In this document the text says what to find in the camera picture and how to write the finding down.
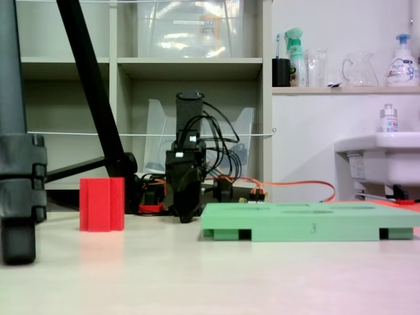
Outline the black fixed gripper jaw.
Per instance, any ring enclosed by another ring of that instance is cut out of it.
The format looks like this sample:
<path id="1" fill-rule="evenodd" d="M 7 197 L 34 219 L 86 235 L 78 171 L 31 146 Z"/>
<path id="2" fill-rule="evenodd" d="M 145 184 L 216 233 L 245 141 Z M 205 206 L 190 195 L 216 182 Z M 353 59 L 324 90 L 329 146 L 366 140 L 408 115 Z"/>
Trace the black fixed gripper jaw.
<path id="1" fill-rule="evenodd" d="M 173 173 L 173 205 L 181 223 L 189 223 L 200 207 L 200 172 L 193 165 L 177 165 Z"/>

